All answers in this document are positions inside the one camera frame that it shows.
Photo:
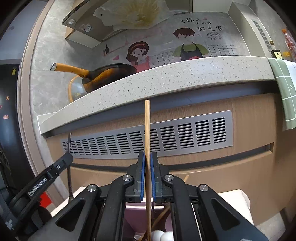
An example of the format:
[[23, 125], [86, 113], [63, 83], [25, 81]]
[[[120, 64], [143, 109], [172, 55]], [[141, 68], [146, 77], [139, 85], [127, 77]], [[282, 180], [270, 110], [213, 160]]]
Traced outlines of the wooden chopstick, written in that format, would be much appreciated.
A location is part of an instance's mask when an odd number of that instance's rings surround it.
[[[171, 212], [170, 205], [165, 205], [163, 211], [159, 214], [159, 216], [152, 222], [151, 231], [156, 230], [156, 226], [158, 223], [164, 218], [167, 213]], [[138, 240], [145, 240], [147, 238], [147, 232], [145, 232]]]
[[151, 114], [150, 101], [146, 100], [144, 103], [145, 114], [145, 205], [147, 213], [147, 240], [151, 240]]

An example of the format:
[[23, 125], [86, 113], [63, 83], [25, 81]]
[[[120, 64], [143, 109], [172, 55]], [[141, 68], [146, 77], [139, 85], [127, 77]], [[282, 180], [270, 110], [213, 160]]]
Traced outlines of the steel spoon white ball handle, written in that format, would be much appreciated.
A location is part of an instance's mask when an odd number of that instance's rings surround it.
[[151, 241], [161, 241], [161, 236], [164, 234], [165, 232], [162, 230], [155, 230], [151, 232]]

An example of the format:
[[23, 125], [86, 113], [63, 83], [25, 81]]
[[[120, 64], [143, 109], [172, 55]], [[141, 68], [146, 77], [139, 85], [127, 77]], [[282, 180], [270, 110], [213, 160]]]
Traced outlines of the purple plastic utensil holder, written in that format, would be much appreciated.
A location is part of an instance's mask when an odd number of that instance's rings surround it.
[[[159, 214], [169, 203], [155, 204], [151, 208], [152, 222], [159, 216]], [[125, 215], [123, 220], [123, 240], [138, 240], [147, 231], [146, 221], [146, 205], [141, 203], [127, 203], [125, 207]], [[164, 218], [156, 226], [156, 230], [163, 232], [172, 232], [171, 212], [167, 213]]]

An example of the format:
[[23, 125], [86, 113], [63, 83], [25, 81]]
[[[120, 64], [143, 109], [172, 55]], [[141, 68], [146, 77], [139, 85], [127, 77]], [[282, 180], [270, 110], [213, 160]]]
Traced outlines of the red floor mat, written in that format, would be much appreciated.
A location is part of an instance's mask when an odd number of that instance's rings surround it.
[[40, 196], [40, 205], [44, 208], [47, 208], [50, 204], [52, 204], [52, 201], [47, 195], [47, 193], [46, 192], [42, 193]]

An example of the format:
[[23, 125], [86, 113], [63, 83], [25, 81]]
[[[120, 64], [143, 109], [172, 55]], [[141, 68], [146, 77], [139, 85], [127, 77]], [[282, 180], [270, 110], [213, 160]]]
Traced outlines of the glass pan lid yellow rim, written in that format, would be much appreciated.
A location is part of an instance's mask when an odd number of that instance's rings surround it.
[[87, 92], [82, 84], [82, 78], [76, 75], [71, 79], [71, 81], [68, 84], [68, 97], [70, 103], [85, 96], [86, 94]]

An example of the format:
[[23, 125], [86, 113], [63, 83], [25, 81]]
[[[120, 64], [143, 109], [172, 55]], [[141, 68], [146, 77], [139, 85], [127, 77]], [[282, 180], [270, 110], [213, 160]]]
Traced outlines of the speckled stone countertop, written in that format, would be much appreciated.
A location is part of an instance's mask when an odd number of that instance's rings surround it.
[[168, 64], [118, 80], [47, 114], [40, 134], [82, 118], [154, 96], [202, 86], [274, 80], [266, 57], [220, 56]]

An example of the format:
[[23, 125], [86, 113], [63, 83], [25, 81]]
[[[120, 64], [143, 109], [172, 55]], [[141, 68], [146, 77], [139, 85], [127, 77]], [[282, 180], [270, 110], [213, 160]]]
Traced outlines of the range hood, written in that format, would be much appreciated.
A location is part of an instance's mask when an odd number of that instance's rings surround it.
[[107, 1], [74, 1], [72, 10], [63, 18], [62, 25], [67, 27], [66, 40], [76, 42], [90, 49], [101, 47], [111, 51], [109, 41], [124, 32], [115, 30], [114, 25], [106, 26], [106, 13], [94, 13]]

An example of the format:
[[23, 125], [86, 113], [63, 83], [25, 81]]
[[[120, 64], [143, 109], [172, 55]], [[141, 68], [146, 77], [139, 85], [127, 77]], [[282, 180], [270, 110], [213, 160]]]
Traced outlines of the green checked towel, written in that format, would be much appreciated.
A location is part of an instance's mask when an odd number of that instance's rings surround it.
[[295, 62], [268, 58], [275, 80], [281, 94], [281, 101], [285, 114], [285, 126], [287, 130], [295, 129], [296, 90], [295, 90]]

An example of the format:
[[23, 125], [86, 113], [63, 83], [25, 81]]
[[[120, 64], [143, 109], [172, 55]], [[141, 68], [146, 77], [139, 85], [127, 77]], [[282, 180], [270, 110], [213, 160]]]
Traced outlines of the orange bottle on counter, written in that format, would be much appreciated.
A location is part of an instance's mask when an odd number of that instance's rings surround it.
[[291, 36], [291, 34], [286, 29], [282, 29], [282, 32], [285, 37], [286, 45], [291, 53], [293, 60], [295, 61], [295, 41]]

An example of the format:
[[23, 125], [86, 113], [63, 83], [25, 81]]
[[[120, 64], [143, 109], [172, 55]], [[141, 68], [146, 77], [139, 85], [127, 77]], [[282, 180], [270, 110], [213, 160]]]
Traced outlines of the yellow handled frying pan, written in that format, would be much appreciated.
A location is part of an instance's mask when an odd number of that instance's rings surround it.
[[93, 92], [112, 82], [131, 76], [137, 72], [137, 69], [124, 63], [110, 64], [95, 70], [86, 70], [66, 64], [54, 62], [51, 71], [60, 71], [74, 73], [82, 77], [82, 85], [87, 93]]

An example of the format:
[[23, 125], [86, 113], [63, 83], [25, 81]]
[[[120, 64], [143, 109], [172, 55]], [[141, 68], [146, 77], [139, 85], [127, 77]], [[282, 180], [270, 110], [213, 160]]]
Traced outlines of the cartoon wall sticker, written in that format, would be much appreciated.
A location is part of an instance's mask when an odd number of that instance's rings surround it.
[[206, 57], [248, 56], [248, 47], [227, 13], [173, 16], [146, 30], [126, 30], [101, 45], [101, 65], [126, 63], [137, 72]]

